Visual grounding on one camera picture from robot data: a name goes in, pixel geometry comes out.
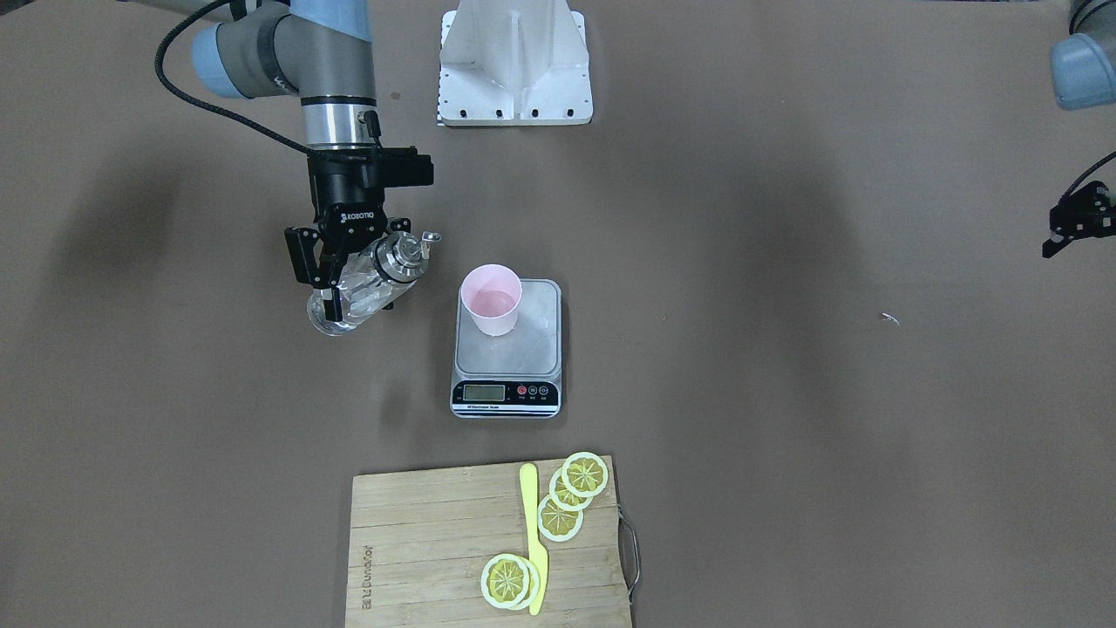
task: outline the scale display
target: scale display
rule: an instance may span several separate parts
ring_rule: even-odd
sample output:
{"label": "scale display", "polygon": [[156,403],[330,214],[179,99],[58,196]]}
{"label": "scale display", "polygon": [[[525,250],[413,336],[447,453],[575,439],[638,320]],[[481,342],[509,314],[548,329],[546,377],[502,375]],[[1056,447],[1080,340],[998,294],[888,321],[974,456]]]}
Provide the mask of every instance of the scale display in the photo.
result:
{"label": "scale display", "polygon": [[516,328],[502,337],[481,334],[458,300],[454,415],[541,419],[561,408],[561,289],[549,279],[522,286]]}

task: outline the citrus slice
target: citrus slice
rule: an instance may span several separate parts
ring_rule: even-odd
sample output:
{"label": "citrus slice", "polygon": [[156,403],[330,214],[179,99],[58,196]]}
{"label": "citrus slice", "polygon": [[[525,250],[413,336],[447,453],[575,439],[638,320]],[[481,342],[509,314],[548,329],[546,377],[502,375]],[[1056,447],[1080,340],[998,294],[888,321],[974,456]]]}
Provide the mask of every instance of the citrus slice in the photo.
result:
{"label": "citrus slice", "polygon": [[561,481],[561,470],[555,472],[550,479],[550,497],[555,505],[564,511],[584,511],[593,503],[593,497],[578,497],[570,493],[569,487]]}
{"label": "citrus slice", "polygon": [[608,484],[608,467],[600,456],[589,452],[578,452],[566,458],[560,473],[562,483],[578,497],[600,495]]}
{"label": "citrus slice", "polygon": [[519,562],[527,568],[527,574],[531,582],[531,586],[527,591],[527,597],[523,598],[523,601],[511,607],[509,610],[523,610],[525,608],[531,606],[531,602],[535,601],[535,598],[539,596],[539,586],[541,584],[542,579],[539,577],[539,570],[535,569],[535,566],[531,563],[531,561],[525,559],[523,557],[516,557],[516,558],[519,559]]}
{"label": "citrus slice", "polygon": [[514,554],[497,554],[481,572],[481,593],[496,608],[511,608],[523,601],[530,589],[529,570]]}
{"label": "citrus slice", "polygon": [[564,511],[555,505],[554,497],[547,495],[539,504],[539,532],[547,539],[561,543],[569,541],[581,530],[585,513]]}

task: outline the gray table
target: gray table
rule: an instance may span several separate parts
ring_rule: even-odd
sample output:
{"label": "gray table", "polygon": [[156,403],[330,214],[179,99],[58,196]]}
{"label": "gray table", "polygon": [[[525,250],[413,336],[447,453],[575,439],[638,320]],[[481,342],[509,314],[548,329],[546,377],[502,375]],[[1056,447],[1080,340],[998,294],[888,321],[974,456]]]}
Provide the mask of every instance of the gray table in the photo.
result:
{"label": "gray table", "polygon": [[[0,18],[0,625],[341,626],[352,476],[583,448],[641,628],[1116,622],[1116,242],[1039,257],[1116,137],[1054,104],[1066,2],[579,0],[593,124],[488,131],[434,125],[453,7],[372,2],[385,141],[436,164],[388,209],[445,241],[343,340],[304,160],[156,83],[179,16]],[[565,290],[555,421],[449,413],[487,261]]]}

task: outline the wooden cutting board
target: wooden cutting board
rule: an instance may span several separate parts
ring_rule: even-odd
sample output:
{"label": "wooden cutting board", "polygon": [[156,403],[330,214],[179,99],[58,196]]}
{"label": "wooden cutting board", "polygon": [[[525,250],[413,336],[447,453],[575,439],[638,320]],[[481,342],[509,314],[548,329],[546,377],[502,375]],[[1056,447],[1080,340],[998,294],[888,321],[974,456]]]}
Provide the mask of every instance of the wooden cutting board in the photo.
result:
{"label": "wooden cutting board", "polygon": [[[550,553],[542,609],[492,608],[480,574],[496,554],[527,555],[522,463],[353,479],[346,628],[632,628],[617,542],[613,461],[576,537]],[[539,500],[562,461],[536,461]]]}

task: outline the blue joint cap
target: blue joint cap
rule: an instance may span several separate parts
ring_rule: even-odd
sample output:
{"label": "blue joint cap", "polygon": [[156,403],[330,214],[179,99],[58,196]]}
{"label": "blue joint cap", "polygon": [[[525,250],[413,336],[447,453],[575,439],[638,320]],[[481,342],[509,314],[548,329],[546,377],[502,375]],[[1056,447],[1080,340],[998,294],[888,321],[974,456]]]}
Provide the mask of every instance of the blue joint cap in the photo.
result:
{"label": "blue joint cap", "polygon": [[1066,110],[1116,103],[1116,70],[1104,48],[1084,32],[1054,45],[1050,74],[1058,106]]}
{"label": "blue joint cap", "polygon": [[221,52],[217,49],[217,29],[220,27],[221,25],[212,26],[194,37],[192,51],[194,71],[198,73],[198,78],[202,79],[205,88],[218,96],[224,98],[243,98],[244,95],[237,89],[237,86],[232,84],[232,79],[229,78],[229,73],[224,69],[224,62],[221,61]]}
{"label": "blue joint cap", "polygon": [[290,0],[290,15],[372,41],[367,0]]}

